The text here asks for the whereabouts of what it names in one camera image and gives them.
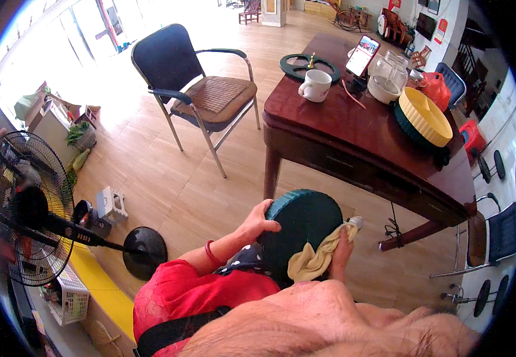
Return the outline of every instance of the hand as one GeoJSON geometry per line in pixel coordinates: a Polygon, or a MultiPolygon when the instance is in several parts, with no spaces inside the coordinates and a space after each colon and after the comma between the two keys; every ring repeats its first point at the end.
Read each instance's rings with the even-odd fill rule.
{"type": "Polygon", "coordinates": [[[347,240],[347,229],[342,227],[339,230],[339,243],[333,252],[333,258],[329,264],[329,278],[345,282],[345,267],[354,250],[354,241],[347,240]]]}
{"type": "Polygon", "coordinates": [[[274,202],[273,199],[265,199],[260,204],[254,206],[246,220],[236,230],[243,237],[245,244],[252,244],[256,238],[264,232],[279,232],[282,226],[275,220],[267,220],[264,214],[274,202]]]}

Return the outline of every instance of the red bangle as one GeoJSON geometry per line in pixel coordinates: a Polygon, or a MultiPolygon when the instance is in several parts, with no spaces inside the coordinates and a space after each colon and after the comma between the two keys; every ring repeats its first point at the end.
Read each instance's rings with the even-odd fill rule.
{"type": "Polygon", "coordinates": [[[207,255],[208,257],[210,258],[210,260],[218,265],[218,266],[223,266],[226,264],[226,262],[222,263],[221,261],[219,261],[218,259],[216,259],[216,257],[214,256],[214,254],[212,254],[211,252],[211,243],[214,242],[214,240],[209,240],[206,245],[204,246],[204,249],[207,251],[207,255]]]}

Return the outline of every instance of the shoe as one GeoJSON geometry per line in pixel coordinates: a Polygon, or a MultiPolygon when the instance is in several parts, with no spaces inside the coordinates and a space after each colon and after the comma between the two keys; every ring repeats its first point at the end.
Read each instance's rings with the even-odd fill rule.
{"type": "Polygon", "coordinates": [[[354,223],[357,226],[358,231],[360,231],[363,227],[363,218],[361,216],[347,218],[345,221],[354,223]]]}

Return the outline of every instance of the orange plastic bag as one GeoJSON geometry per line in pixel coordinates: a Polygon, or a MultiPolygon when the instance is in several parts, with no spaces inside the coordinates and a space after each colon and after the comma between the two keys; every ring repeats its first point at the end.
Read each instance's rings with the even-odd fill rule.
{"type": "Polygon", "coordinates": [[[426,85],[421,88],[421,91],[429,97],[441,111],[447,110],[448,102],[451,100],[451,90],[448,89],[447,85],[444,83],[442,73],[423,72],[423,77],[425,77],[424,83],[426,85]]]}

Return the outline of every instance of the fan base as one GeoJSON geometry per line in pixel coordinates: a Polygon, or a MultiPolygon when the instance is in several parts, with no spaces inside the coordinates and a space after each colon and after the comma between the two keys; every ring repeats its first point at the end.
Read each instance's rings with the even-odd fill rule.
{"type": "Polygon", "coordinates": [[[123,252],[123,262],[129,273],[142,281],[148,281],[159,265],[168,260],[167,245],[156,230],[149,227],[137,227],[131,231],[123,243],[127,250],[139,250],[143,253],[123,252]]]}

